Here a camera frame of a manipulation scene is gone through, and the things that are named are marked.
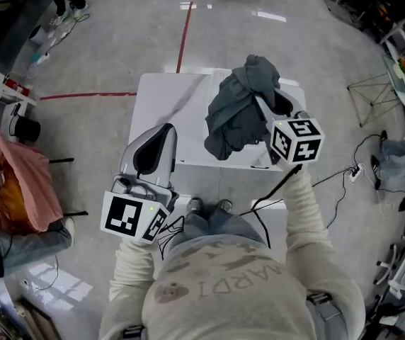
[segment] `red floor line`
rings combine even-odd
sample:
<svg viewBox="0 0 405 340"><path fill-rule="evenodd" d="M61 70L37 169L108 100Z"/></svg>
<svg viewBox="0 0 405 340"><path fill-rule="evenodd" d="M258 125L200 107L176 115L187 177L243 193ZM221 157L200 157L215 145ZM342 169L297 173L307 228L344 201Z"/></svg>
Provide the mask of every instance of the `red floor line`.
<svg viewBox="0 0 405 340"><path fill-rule="evenodd" d="M42 97L39 101L56 98L71 98L71 97L92 97L92 96L136 96L136 92L95 92L95 93L73 93L60 94L58 96Z"/></svg>
<svg viewBox="0 0 405 340"><path fill-rule="evenodd" d="M185 24L185 26L183 27L182 41L181 41L181 49L179 50L179 58L177 59L177 69L176 69L176 73L181 73L183 48L186 46L187 29L188 29L188 24L190 23L190 15L191 15L191 8L192 8L192 6L193 6L193 1L190 2L190 6L188 7L186 24Z"/></svg>

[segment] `concrete floor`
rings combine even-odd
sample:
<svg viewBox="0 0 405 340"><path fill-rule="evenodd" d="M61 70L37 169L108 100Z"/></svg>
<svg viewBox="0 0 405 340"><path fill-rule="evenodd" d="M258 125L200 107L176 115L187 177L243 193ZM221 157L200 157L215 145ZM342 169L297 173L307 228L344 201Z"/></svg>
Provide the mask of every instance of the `concrete floor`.
<svg viewBox="0 0 405 340"><path fill-rule="evenodd" d="M248 54L256 54L274 63L282 77L297 81L305 90L307 110L326 133L320 159L309 168L313 182L350 166L355 147L367 135L383 129L391 138L405 135L401 107L359 127L346 86L384 72L382 49L360 31L337 21L323 0L88 1L90 19L53 49L50 60L30 81L42 96L136 91L143 73L175 71L187 13L180 6L194 1L183 72L234 68ZM286 21L261 18L258 11ZM95 339L108 302L119 240L99 230L101 203L127 144L134 104L134 97L63 98L41 101L33 112L42 124L38 147L51 159L76 158L72 164L52 168L64 209L89 212L88 217L76 218L75 246L58 255L57 283L39 291L19 282L20 291L53 318L63 339ZM371 153L377 151L377 138L373 138L358 150L357 160L368 164ZM208 202L228 198L234 202L234 211L241 213L280 177L264 171L178 165L171 180L180 194ZM315 189L326 223L342 196L341 181L337 176ZM400 194L389 193L386 198L380 194L382 216L367 178L355 185L346 180L346 188L330 238L345 270L370 299L376 260L403 230L404 215L397 213ZM272 248L282 259L285 212L263 210L261 215ZM261 230L253 217L249 220ZM24 277L43 287L55 276L54 263L50 258L12 279Z"/></svg>

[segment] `pink cloth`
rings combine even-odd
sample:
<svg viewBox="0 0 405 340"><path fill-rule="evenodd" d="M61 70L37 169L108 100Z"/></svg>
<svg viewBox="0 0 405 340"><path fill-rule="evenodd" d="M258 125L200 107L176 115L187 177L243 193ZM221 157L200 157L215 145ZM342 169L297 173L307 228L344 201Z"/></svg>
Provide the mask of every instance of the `pink cloth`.
<svg viewBox="0 0 405 340"><path fill-rule="evenodd" d="M5 140L0 133L0 163L3 157L20 184L31 225L38 232L46 231L50 223L62 218L48 159L33 147Z"/></svg>

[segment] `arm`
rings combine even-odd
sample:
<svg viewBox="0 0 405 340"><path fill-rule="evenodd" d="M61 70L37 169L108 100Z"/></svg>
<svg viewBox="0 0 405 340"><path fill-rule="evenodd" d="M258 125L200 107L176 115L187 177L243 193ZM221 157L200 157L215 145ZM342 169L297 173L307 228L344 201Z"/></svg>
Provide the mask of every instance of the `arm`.
<svg viewBox="0 0 405 340"><path fill-rule="evenodd" d="M117 339L119 333L142 324L144 298L154 282L151 246L124 239L116 251L110 304L103 315L99 339Z"/></svg>
<svg viewBox="0 0 405 340"><path fill-rule="evenodd" d="M329 293L343 313L349 338L357 339L365 325L365 304L355 281L335 262L311 178L303 169L287 181L283 198L287 215L287 267L307 290Z"/></svg>

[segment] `power strip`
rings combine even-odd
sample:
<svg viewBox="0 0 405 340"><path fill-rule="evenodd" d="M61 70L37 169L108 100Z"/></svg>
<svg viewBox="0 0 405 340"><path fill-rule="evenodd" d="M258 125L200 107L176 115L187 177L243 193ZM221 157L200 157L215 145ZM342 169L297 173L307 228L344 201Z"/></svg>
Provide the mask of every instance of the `power strip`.
<svg viewBox="0 0 405 340"><path fill-rule="evenodd" d="M354 184L358 178L362 178L365 174L365 165L363 163L359 163L352 172L349 173L348 179L351 184Z"/></svg>

